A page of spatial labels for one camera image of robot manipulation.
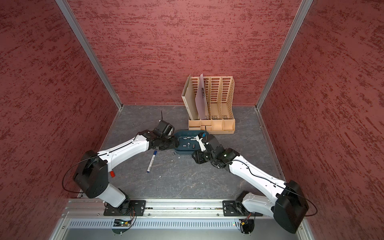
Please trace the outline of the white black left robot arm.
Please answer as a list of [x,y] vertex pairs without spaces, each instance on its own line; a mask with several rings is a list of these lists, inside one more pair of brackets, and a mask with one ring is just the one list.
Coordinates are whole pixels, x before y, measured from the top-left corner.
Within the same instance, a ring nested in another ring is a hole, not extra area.
[[119,211],[129,209],[129,197],[109,182],[109,174],[124,161],[148,150],[172,150],[179,146],[173,135],[145,130],[108,150],[87,152],[79,163],[74,182],[90,199],[100,199]]

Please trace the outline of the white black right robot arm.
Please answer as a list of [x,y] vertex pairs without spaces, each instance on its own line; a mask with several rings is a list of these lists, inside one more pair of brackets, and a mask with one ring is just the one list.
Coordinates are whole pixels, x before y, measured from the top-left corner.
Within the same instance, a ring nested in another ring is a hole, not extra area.
[[198,150],[192,157],[197,164],[211,163],[247,181],[268,200],[263,202],[254,194],[247,193],[241,200],[244,208],[251,213],[273,217],[280,227],[291,234],[297,232],[309,210],[308,200],[298,183],[287,183],[265,173],[231,148],[218,155]]

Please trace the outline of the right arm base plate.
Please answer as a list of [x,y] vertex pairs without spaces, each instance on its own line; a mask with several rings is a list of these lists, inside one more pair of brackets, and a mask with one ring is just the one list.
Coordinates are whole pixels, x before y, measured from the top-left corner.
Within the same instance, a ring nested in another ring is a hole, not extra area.
[[223,201],[223,213],[225,217],[262,217],[263,214],[251,213],[238,201]]

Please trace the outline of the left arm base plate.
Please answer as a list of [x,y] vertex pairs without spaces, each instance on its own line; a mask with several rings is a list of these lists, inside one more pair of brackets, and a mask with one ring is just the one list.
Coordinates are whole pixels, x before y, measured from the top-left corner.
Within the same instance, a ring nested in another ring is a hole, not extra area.
[[147,201],[145,200],[130,200],[129,202],[123,202],[119,207],[113,207],[106,203],[104,216],[106,217],[142,217],[146,208]]

